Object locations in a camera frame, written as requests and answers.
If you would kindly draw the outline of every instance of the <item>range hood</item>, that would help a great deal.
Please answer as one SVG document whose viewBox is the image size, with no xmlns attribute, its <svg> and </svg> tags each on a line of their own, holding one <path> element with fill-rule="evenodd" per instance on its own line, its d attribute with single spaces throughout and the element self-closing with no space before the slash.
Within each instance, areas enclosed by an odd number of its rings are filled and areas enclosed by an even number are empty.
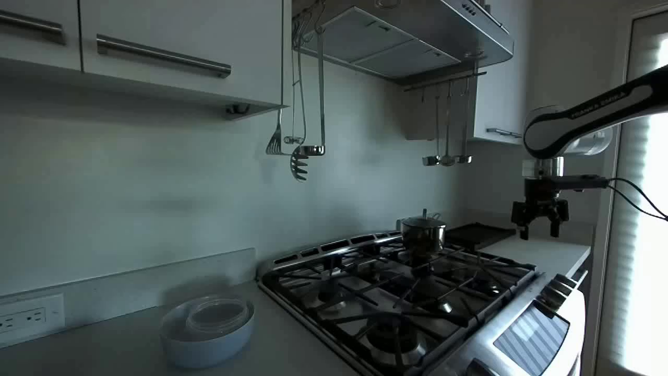
<svg viewBox="0 0 668 376">
<path fill-rule="evenodd" d="M 301 0 L 302 52 L 398 84 L 510 60 L 513 40 L 477 0 Z"/>
</svg>

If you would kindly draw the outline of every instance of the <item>hanging utensil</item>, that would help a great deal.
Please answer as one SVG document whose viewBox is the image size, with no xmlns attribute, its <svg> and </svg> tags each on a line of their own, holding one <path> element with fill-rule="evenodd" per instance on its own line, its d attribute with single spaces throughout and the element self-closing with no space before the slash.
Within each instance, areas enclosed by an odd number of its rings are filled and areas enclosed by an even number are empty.
<svg viewBox="0 0 668 376">
<path fill-rule="evenodd" d="M 441 164 L 441 150 L 439 150 L 439 130 L 441 130 L 441 94 L 436 93 L 434 97 L 434 134 L 436 134 L 436 155 L 429 155 L 429 158 L 422 158 L 422 166 L 429 166 L 429 168 L 434 168 Z"/>
<path fill-rule="evenodd" d="M 301 144 L 291 155 L 291 172 L 295 181 L 307 181 L 307 160 L 326 155 L 326 60 L 323 60 L 323 29 L 317 27 L 317 86 L 319 86 L 319 143 Z"/>
<path fill-rule="evenodd" d="M 268 155 L 283 155 L 282 143 L 282 110 L 278 110 L 278 123 L 266 148 Z"/>
<path fill-rule="evenodd" d="M 454 114 L 454 100 L 450 100 L 450 86 L 447 86 L 447 114 L 444 114 L 444 155 L 439 160 L 439 166 L 450 168 L 458 164 L 458 158 L 450 155 L 450 114 Z"/>
<path fill-rule="evenodd" d="M 462 128 L 462 155 L 458 158 L 460 166 L 469 166 L 474 164 L 474 158 L 467 155 L 467 143 L 466 143 L 466 128 Z"/>
</svg>

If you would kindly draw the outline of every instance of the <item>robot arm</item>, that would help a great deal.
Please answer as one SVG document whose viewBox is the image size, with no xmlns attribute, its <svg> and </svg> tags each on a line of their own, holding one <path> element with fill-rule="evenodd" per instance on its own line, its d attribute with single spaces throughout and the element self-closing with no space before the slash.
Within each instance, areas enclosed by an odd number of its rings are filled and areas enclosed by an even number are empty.
<svg viewBox="0 0 668 376">
<path fill-rule="evenodd" d="M 560 176 L 551 169 L 554 161 L 567 153 L 572 143 L 635 117 L 664 112 L 668 112 L 668 68 L 640 75 L 567 112 L 533 119 L 523 133 L 523 148 L 539 160 L 539 169 L 533 177 L 523 181 L 527 202 L 513 202 L 511 220 L 519 228 L 519 237 L 529 239 L 529 223 L 537 217 L 550 217 L 551 237 L 560 237 L 560 223 L 567 220 L 567 202 L 557 198 L 561 191 L 610 187 L 606 177 Z"/>
</svg>

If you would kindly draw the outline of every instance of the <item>stovetop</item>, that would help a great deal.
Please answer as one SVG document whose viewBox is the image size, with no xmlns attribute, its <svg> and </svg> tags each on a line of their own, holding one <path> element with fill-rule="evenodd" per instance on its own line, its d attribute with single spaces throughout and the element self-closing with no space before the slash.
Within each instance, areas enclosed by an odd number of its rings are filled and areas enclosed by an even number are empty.
<svg viewBox="0 0 668 376">
<path fill-rule="evenodd" d="M 262 289 L 361 374 L 420 374 L 498 313 L 534 267 L 455 247 L 416 265 L 398 233 L 273 261 Z"/>
</svg>

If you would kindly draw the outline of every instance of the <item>cabinet door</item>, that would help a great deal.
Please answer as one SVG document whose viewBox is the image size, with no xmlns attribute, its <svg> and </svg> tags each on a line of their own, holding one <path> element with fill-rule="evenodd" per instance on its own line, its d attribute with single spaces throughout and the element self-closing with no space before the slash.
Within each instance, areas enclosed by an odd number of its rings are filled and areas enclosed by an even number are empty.
<svg viewBox="0 0 668 376">
<path fill-rule="evenodd" d="M 276 104 L 282 35 L 282 0 L 81 0 L 95 75 Z"/>
<path fill-rule="evenodd" d="M 527 128 L 531 0 L 495 0 L 492 17 L 513 39 L 513 59 L 479 78 L 474 138 L 519 144 Z"/>
<path fill-rule="evenodd" d="M 78 0 L 0 0 L 0 59 L 80 71 Z"/>
</svg>

